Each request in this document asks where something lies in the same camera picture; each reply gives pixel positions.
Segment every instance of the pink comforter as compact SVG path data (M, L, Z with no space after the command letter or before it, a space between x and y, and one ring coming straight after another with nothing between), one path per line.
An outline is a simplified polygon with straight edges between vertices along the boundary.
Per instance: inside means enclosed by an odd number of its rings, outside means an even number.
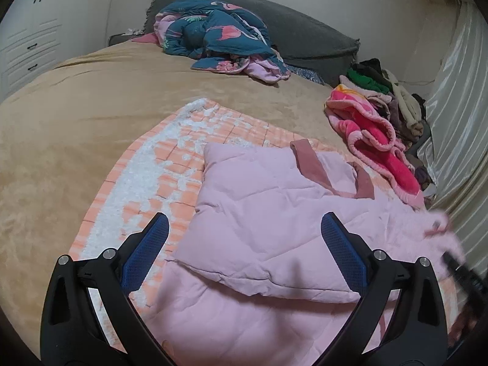
M180 366L315 361L359 298L321 238L329 211L372 249L397 260L428 257L438 278L447 276L444 251L462 259L455 235L443 232L443 213L414 211L378 188L375 199L333 195L302 176L289 148L209 143L204 156L197 213L145 315ZM339 154L318 158L336 190L356 192L355 170ZM389 317L369 348L379 344Z

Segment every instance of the tan bed cover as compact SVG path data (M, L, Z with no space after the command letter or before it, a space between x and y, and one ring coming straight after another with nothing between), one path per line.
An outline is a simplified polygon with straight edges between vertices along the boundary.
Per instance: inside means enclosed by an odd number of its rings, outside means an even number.
M269 86L192 62L126 42L68 60L0 105L0 305L36 353L56 259L120 155L184 104L207 97L348 152L323 113L329 87L297 75Z

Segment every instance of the gray pillow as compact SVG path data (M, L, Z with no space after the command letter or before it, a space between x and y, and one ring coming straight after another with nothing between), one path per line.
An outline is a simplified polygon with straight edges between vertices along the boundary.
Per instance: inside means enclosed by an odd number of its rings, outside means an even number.
M146 13L145 34L154 31L156 14L177 0L152 0ZM326 83L336 86L339 75L347 68L359 50L354 40L326 24L267 0L221 0L250 10L266 24L273 45L285 63L316 71Z

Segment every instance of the metal bolt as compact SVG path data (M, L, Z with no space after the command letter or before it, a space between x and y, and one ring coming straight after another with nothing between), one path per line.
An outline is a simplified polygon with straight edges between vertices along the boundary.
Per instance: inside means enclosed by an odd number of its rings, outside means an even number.
M103 258L110 260L113 259L115 256L115 249L106 249L103 253Z
M377 260L384 260L384 259L386 259L386 253L384 251L382 251L382 250L379 250L379 249L374 251L373 256Z
M68 261L69 261L69 257L66 255L63 255L58 259L59 265L65 265Z
M419 259L419 262L421 263L421 265L423 265L424 267L429 267L430 266L430 260L427 258L427 257L421 257Z

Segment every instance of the drawer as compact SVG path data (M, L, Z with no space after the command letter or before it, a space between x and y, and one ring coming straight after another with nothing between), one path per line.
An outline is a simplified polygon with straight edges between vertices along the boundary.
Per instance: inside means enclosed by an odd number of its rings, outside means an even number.
M59 44L59 26L40 31L6 47L2 51L2 71L6 72L22 61Z
M39 74L48 71L56 65L58 63L58 55L58 48L51 47L2 73L2 88L5 97L18 91Z

